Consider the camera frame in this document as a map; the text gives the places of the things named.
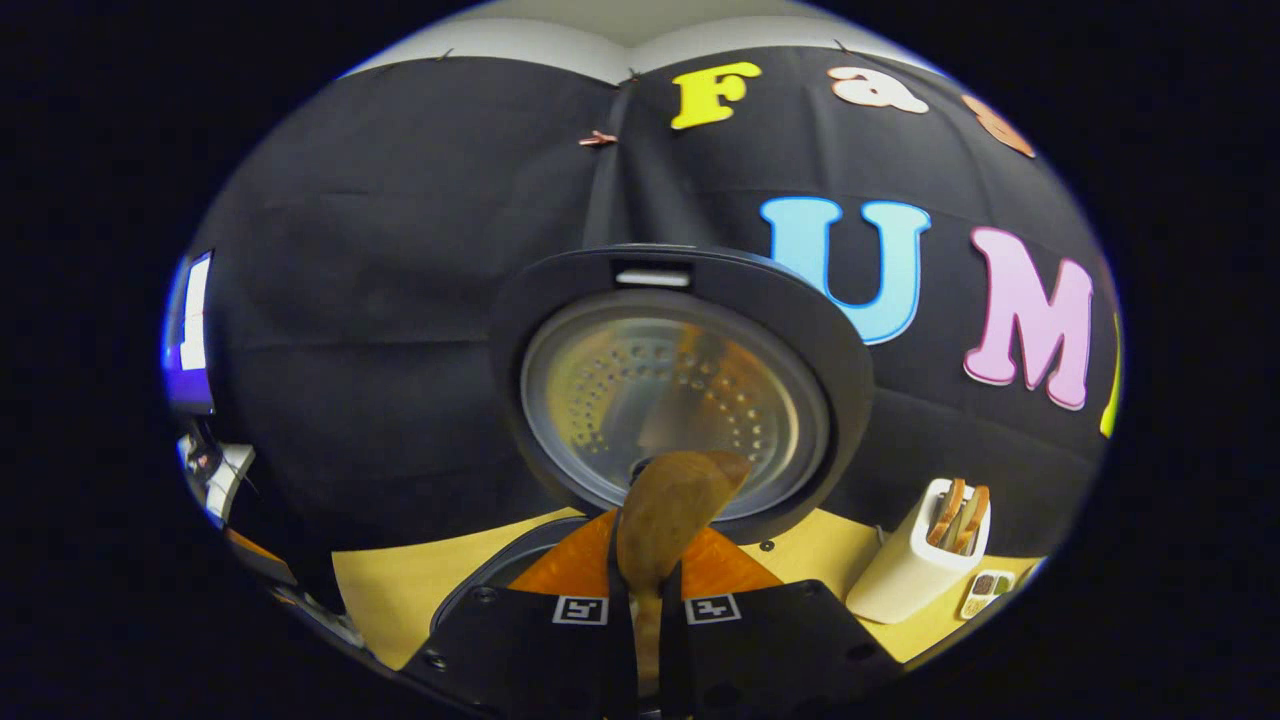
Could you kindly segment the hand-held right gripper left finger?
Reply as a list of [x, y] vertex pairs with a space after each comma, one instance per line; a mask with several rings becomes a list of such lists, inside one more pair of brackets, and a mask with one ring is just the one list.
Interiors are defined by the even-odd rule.
[[637, 720], [613, 527], [562, 518], [511, 541], [445, 597], [402, 678], [477, 720]]

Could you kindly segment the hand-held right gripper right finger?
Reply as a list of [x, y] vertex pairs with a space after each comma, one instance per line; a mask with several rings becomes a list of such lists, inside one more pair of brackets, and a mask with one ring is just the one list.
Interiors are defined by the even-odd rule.
[[823, 582], [782, 582], [712, 529], [664, 601], [664, 720], [835, 720], [905, 673]]

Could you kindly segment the wooden spoon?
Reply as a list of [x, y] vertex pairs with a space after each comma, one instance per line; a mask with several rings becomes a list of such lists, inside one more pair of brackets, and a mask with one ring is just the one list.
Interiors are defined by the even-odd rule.
[[626, 495], [614, 528], [614, 560], [628, 592], [640, 700], [660, 689], [663, 585], [751, 471], [740, 454], [673, 451], [655, 456]]

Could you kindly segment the black silver rice cooker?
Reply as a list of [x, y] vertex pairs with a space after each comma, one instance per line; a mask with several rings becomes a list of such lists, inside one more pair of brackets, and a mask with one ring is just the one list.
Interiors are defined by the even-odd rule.
[[751, 465], [713, 528], [740, 544], [796, 527], [840, 484], [870, 421], [870, 350], [823, 292], [730, 249], [622, 243], [507, 279], [489, 315], [499, 415], [522, 465], [595, 516], [673, 451]]

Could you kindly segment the white object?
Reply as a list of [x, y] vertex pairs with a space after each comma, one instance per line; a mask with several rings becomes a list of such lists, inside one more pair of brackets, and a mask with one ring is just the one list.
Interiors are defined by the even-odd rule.
[[210, 445], [187, 433], [177, 441], [183, 477], [210, 523], [223, 530], [236, 495], [256, 459], [251, 445]]

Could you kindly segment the white toaster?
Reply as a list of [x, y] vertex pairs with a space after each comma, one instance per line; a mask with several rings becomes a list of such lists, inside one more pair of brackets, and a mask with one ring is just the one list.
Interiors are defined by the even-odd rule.
[[[977, 569], [986, 556], [989, 537], [991, 492], [989, 510], [970, 546], [972, 555], [964, 556], [951, 551], [965, 503], [943, 538], [945, 547], [934, 547], [925, 542], [938, 514], [940, 501], [947, 493], [951, 480], [934, 478], [929, 482], [908, 515], [890, 533], [888, 539], [854, 582], [845, 596], [845, 603], [855, 616], [879, 624], [902, 623]], [[965, 502], [977, 487], [966, 482]]]

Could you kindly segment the black backdrop cloth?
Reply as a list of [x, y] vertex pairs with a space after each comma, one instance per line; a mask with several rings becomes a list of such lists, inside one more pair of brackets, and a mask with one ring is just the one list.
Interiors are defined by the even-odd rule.
[[[618, 143], [590, 149], [594, 129]], [[342, 77], [244, 160], [196, 234], [221, 441], [259, 511], [230, 524], [343, 605], [332, 556], [566, 505], [499, 415], [489, 315], [544, 258], [730, 249], [808, 281], [876, 373], [820, 505], [895, 527], [920, 487], [991, 489], [988, 551], [1051, 555], [1105, 455], [1126, 346], [1103, 251], [1037, 149], [950, 78], [765, 45], [608, 82], [494, 56]]]

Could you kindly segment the white divided dish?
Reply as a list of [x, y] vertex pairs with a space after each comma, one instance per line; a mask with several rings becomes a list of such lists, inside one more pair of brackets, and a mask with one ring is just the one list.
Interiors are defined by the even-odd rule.
[[957, 607], [957, 618], [968, 621], [993, 603], [1001, 594], [1014, 588], [1016, 577], [1011, 571], [983, 570], [970, 582]]

